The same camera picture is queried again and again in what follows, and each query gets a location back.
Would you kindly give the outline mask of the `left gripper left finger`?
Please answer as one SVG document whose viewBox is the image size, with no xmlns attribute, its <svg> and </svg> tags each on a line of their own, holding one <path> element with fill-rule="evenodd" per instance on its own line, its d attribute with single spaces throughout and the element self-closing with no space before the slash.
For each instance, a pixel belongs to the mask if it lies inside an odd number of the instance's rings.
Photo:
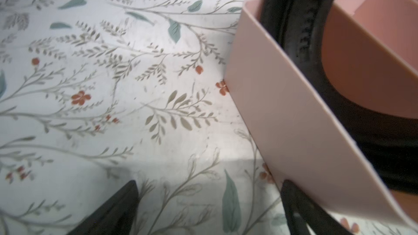
<svg viewBox="0 0 418 235">
<path fill-rule="evenodd" d="M 136 181 L 127 182 L 69 235 L 128 235 L 140 202 Z"/>
</svg>

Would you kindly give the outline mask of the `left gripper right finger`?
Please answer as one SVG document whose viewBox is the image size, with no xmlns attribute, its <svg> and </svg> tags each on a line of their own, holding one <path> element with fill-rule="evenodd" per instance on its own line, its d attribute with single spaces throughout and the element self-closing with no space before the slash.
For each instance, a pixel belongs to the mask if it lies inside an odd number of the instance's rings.
<svg viewBox="0 0 418 235">
<path fill-rule="evenodd" d="M 291 180 L 284 180 L 280 194 L 291 235 L 310 235 L 309 230 L 317 235 L 350 235 Z"/>
</svg>

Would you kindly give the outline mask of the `pink compartment storage box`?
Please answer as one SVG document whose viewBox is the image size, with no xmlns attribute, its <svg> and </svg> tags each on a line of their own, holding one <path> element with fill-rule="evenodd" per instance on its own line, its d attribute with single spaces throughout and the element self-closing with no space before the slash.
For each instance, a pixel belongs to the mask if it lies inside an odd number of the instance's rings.
<svg viewBox="0 0 418 235">
<path fill-rule="evenodd" d="M 334 211 L 418 227 L 418 192 L 388 188 L 342 123 L 244 3 L 225 81 L 276 183 Z M 418 0 L 334 0 L 325 66 L 360 106 L 418 120 Z"/>
</svg>

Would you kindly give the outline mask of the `black belt with end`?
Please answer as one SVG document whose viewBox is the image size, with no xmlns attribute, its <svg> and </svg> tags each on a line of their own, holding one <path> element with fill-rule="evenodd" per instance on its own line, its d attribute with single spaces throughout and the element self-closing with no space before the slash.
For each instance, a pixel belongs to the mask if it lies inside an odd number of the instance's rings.
<svg viewBox="0 0 418 235">
<path fill-rule="evenodd" d="M 418 121 L 376 112 L 337 91 L 325 66 L 325 23 L 334 0 L 264 0 L 260 23 L 326 102 L 385 185 L 418 192 Z"/>
</svg>

